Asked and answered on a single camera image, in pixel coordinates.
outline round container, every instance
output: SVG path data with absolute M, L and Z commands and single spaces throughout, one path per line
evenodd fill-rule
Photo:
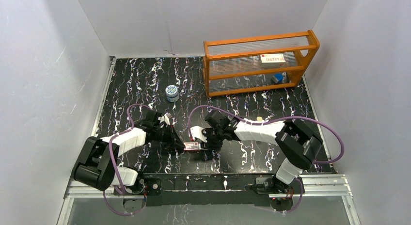
M 178 88 L 175 85 L 168 85 L 166 88 L 166 96 L 169 102 L 176 102 L 180 99 Z

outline marble tabletop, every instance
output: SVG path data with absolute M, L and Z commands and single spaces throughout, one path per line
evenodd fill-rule
M 313 109 L 303 81 L 295 88 L 243 93 L 208 98 L 202 75 L 203 59 L 194 58 L 134 58 L 117 59 L 108 93 L 95 135 L 105 137 L 130 126 L 126 109 L 130 104 L 143 103 L 160 113 L 173 115 L 177 134 L 190 142 L 188 115 L 198 105 L 212 105 L 231 113 L 256 120 L 261 116 L 271 120 L 290 115 L 314 118 Z M 165 88 L 174 84 L 180 99 L 170 103 Z M 142 118 L 146 109 L 134 108 L 134 120 Z M 209 127 L 204 117 L 211 110 L 195 112 L 192 126 Z M 307 123 L 316 132 L 316 125 Z M 148 143 L 120 156 L 120 166 L 133 166 L 144 173 L 274 173 L 285 156 L 275 144 L 253 141 L 224 141 L 221 151 L 177 152 L 163 150 L 158 143 Z M 322 149 L 317 160 L 327 159 Z M 309 173 L 330 173 L 329 165 L 314 165 Z

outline transparent panel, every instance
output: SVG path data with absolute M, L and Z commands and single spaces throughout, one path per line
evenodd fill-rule
M 122 198 L 109 198 L 116 209 L 123 207 Z M 271 207 L 254 205 L 168 205 L 147 207 L 134 216 L 119 216 L 111 212 L 103 198 L 76 198 L 68 224 L 316 224 L 348 225 L 349 220 L 340 196 L 304 197 L 300 206 L 283 216 Z
M 278 49 L 286 47 L 302 47 L 308 46 L 309 42 L 307 36 L 303 37 L 290 37 L 274 40 L 256 41 L 256 42 L 244 42 L 236 44 L 227 44 L 219 46 L 209 46 L 208 52 L 210 55 L 218 54 L 234 54 L 248 51 L 259 51 Z
M 281 53 L 285 63 L 280 67 L 260 66 L 260 56 L 210 61 L 210 76 L 298 66 L 293 52 Z
M 275 74 L 282 74 L 283 80 L 281 82 L 275 83 L 272 77 Z M 270 74 L 260 74 L 252 76 L 240 76 L 232 77 L 220 80 L 210 80 L 210 92 L 221 92 L 235 89 L 243 88 L 254 88 L 261 86 L 277 85 L 282 83 L 291 83 L 287 76 L 287 73 L 270 73 Z

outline white wall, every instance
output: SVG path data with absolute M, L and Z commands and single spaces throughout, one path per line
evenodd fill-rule
M 109 68 L 77 0 L 0 0 L 1 224 L 56 224 Z
M 308 86 L 318 118 L 345 141 L 337 169 L 364 225 L 411 220 L 410 14 L 411 0 L 328 0 L 314 27 Z
M 109 55 L 204 55 L 203 41 L 312 29 L 327 0 L 79 0 Z

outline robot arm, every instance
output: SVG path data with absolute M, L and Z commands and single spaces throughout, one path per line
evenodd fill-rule
M 156 111 L 148 111 L 143 120 L 137 121 L 134 128 L 116 137 L 112 142 L 114 158 L 142 146 L 151 141 L 163 142 L 164 148 L 184 149 L 184 144 L 176 134 L 171 124 L 171 115 L 162 115 Z M 115 177 L 114 167 L 110 159 L 109 137 L 89 137 L 73 167 L 71 177 L 86 185 L 106 190 L 110 185 L 119 185 Z M 129 167 L 118 167 L 125 186 L 136 186 L 136 180 L 141 177 L 137 170 Z
M 230 120 L 219 111 L 212 111 L 205 120 L 211 128 L 192 127 L 191 133 L 194 138 L 204 142 L 207 149 L 220 150 L 224 139 L 254 140 L 277 143 L 284 152 L 286 159 L 272 179 L 256 181 L 249 186 L 257 193 L 284 193 L 303 170 L 311 168 L 323 144 L 320 136 L 298 119 L 259 126 L 237 118 Z

